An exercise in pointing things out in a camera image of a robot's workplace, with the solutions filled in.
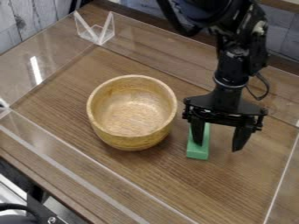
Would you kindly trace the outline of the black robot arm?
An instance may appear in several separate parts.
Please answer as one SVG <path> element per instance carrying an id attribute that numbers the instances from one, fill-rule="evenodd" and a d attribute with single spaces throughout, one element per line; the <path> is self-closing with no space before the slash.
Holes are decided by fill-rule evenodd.
<path id="1" fill-rule="evenodd" d="M 215 88 L 183 100 L 181 118 L 191 136 L 203 144 L 207 123 L 235 128 L 232 150 L 243 149 L 251 134 L 261 130 L 267 109 L 241 98 L 251 77 L 267 67 L 267 15 L 256 0 L 156 0 L 173 29 L 185 37 L 207 29 L 216 36 Z"/>

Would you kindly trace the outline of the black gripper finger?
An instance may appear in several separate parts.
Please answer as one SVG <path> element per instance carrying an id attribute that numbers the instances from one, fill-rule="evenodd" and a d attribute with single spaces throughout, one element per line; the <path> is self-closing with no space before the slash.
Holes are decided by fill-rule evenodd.
<path id="1" fill-rule="evenodd" d="M 192 140 L 197 145 L 203 144 L 205 122 L 196 116 L 191 118 L 191 134 Z"/>
<path id="2" fill-rule="evenodd" d="M 237 126 L 235 128 L 232 137 L 232 151 L 240 151 L 243 149 L 253 132 L 255 126 L 252 124 L 245 124 L 244 126 Z"/>

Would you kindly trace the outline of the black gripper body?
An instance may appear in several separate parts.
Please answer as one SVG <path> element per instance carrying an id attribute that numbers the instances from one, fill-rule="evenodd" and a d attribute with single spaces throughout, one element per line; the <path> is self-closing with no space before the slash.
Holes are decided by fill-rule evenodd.
<path id="1" fill-rule="evenodd" d="M 213 78 L 215 88 L 203 95 L 183 99 L 181 118 L 193 130 L 204 130 L 207 123 L 213 123 L 237 130 L 261 130 L 268 112 L 241 97 L 243 88 L 248 86 L 248 77 L 240 82 Z"/>

